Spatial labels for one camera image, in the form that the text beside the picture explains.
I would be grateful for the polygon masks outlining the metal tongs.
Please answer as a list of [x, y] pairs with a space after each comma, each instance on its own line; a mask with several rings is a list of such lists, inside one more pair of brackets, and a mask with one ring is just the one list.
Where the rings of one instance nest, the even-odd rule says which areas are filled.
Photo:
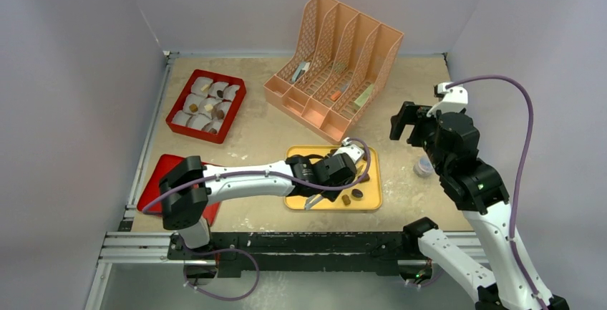
[[[359, 181], [361, 180], [361, 175], [367, 174], [365, 173], [365, 168], [368, 166], [367, 163], [361, 163], [360, 165], [358, 165], [356, 167], [356, 177], [354, 178], [355, 181]], [[323, 196], [322, 195], [313, 195], [311, 197], [309, 197], [305, 204], [303, 209], [304, 210], [311, 210], [316, 204], [320, 203], [323, 200]]]

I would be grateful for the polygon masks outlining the red box lid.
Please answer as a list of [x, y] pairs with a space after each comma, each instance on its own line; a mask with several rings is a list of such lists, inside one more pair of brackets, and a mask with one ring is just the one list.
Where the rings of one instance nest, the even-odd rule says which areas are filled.
[[[163, 154], [160, 156], [160, 159], [155, 165], [155, 168], [143, 189], [142, 195], [137, 202], [136, 209], [138, 211], [141, 211], [146, 205], [160, 196], [160, 179], [169, 173], [182, 160], [183, 157], [177, 155]], [[203, 217], [208, 221], [210, 226], [214, 224], [219, 209], [220, 203], [216, 203], [208, 205], [203, 211]]]

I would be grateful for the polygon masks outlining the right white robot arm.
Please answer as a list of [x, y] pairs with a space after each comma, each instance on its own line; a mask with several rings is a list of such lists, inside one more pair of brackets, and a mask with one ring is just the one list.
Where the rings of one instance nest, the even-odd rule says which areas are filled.
[[478, 157], [480, 132], [472, 118], [465, 111], [433, 115], [428, 106], [404, 102], [390, 122], [390, 140], [399, 140], [407, 125], [413, 127], [407, 143], [425, 151], [443, 191], [475, 232], [490, 267], [450, 243], [427, 217], [403, 228], [403, 251], [438, 263], [466, 290], [476, 309], [568, 309], [567, 301], [542, 281], [510, 222], [513, 199], [499, 172]]

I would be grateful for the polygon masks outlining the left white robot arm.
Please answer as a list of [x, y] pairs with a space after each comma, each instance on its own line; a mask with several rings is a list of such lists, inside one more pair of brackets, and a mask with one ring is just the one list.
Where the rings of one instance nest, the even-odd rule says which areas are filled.
[[213, 252], [203, 218], [209, 205], [260, 195], [305, 197], [307, 208], [314, 196], [334, 202], [341, 191], [361, 181], [356, 165], [365, 158], [366, 153], [354, 146], [323, 158], [294, 155], [249, 168], [203, 164], [198, 156], [187, 157], [159, 181], [162, 226], [179, 232], [194, 258], [207, 258]]

